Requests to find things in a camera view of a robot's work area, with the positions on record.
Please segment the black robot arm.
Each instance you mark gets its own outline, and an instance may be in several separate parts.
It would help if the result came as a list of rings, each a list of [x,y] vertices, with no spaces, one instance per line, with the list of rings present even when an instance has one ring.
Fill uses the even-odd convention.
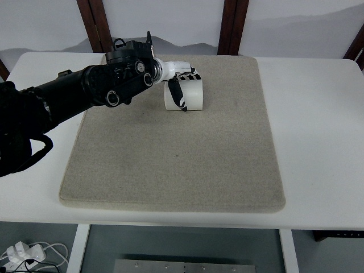
[[[118,38],[105,58],[103,65],[66,70],[53,81],[25,90],[17,90],[11,81],[1,83],[1,176],[43,159],[53,147],[47,133],[62,122],[93,106],[128,105],[160,82],[167,83],[177,108],[187,111],[181,85],[201,78],[189,63],[156,58],[151,38]]]

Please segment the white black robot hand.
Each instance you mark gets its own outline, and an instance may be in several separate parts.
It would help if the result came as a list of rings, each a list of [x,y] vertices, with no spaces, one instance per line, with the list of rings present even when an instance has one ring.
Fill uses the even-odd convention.
[[[201,76],[196,72],[196,69],[188,62],[184,61],[162,61],[155,57],[154,61],[154,83],[160,83],[162,81],[168,81],[168,88],[171,93],[171,97],[175,105],[182,111],[188,110],[183,91],[181,89],[179,81],[188,80],[201,80]]]

